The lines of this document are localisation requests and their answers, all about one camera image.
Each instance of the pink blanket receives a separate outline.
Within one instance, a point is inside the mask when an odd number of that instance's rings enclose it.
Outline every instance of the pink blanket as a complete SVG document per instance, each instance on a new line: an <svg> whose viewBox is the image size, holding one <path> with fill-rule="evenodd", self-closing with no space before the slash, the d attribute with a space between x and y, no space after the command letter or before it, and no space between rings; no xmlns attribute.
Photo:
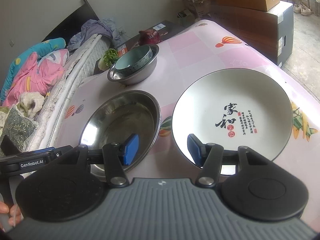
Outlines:
<svg viewBox="0 0 320 240"><path fill-rule="evenodd" d="M18 102L23 92L39 92L45 96L56 82L62 77L63 66L68 58L67 49L57 50L59 57L46 57L40 65L37 63L37 53L33 52L23 64L15 78L3 106L11 107Z"/></svg>

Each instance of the stainless steel bowl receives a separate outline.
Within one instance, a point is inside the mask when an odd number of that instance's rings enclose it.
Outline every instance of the stainless steel bowl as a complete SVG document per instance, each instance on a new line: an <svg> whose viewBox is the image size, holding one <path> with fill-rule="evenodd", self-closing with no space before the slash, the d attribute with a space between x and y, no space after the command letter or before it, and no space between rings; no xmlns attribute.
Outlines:
<svg viewBox="0 0 320 240"><path fill-rule="evenodd" d="M107 143L123 143L132 133L138 134L138 152L130 166L123 166L128 172L153 146L160 120L160 107L152 95L140 90L127 91L109 99L94 112L82 131L79 144L101 149ZM105 180L103 165L91 165L91 173Z"/></svg>
<svg viewBox="0 0 320 240"><path fill-rule="evenodd" d="M150 76L156 68L159 47L155 44L149 44L149 46L152 50L152 58L147 64L129 76L121 74L115 69L115 65L112 65L108 71L108 80L112 82L119 82L124 85L133 85L145 80L148 76Z"/></svg>

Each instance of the hot air balloon print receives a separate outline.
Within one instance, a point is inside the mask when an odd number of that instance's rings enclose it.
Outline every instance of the hot air balloon print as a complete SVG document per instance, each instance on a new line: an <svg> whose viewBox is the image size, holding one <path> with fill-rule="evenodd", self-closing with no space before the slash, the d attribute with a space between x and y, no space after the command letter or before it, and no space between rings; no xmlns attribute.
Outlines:
<svg viewBox="0 0 320 240"><path fill-rule="evenodd" d="M172 122L172 116L169 116L163 120L160 126L159 136L167 137L171 133L171 129L172 129L171 122Z"/></svg>
<svg viewBox="0 0 320 240"><path fill-rule="evenodd" d="M75 106L70 106L64 119L67 119L73 113L75 108Z"/></svg>
<svg viewBox="0 0 320 240"><path fill-rule="evenodd" d="M82 104L77 108L76 114L79 114L83 109L84 109L84 105Z"/></svg>
<svg viewBox="0 0 320 240"><path fill-rule="evenodd" d="M199 27L199 26L206 26L208 25L207 23L200 23L199 25L196 25L196 27Z"/></svg>
<svg viewBox="0 0 320 240"><path fill-rule="evenodd" d="M217 43L216 44L216 48L220 48L222 47L224 44L241 44L242 41L236 39L236 38L233 38L233 37L229 37L229 36L226 36L226 37L223 37L222 38L222 41L221 43Z"/></svg>

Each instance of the wall socket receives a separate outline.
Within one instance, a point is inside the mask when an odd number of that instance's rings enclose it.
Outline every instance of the wall socket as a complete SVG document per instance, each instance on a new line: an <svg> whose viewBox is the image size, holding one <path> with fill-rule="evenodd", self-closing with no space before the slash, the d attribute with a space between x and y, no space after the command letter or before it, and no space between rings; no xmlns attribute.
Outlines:
<svg viewBox="0 0 320 240"><path fill-rule="evenodd" d="M118 28L118 31L119 31L119 34L120 34L120 35L123 35L123 34L126 33L126 31L125 31L125 29L124 29L123 26L121 26L120 28Z"/></svg>

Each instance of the white ceramic plate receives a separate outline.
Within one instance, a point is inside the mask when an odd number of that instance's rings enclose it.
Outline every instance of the white ceramic plate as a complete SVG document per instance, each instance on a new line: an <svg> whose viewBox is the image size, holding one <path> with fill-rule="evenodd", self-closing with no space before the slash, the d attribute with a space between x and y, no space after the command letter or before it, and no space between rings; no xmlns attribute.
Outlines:
<svg viewBox="0 0 320 240"><path fill-rule="evenodd" d="M224 69L196 82L179 98L172 117L173 137L194 163L187 136L217 143L227 150L245 145L274 160L292 130L287 94L267 75L249 69Z"/></svg>

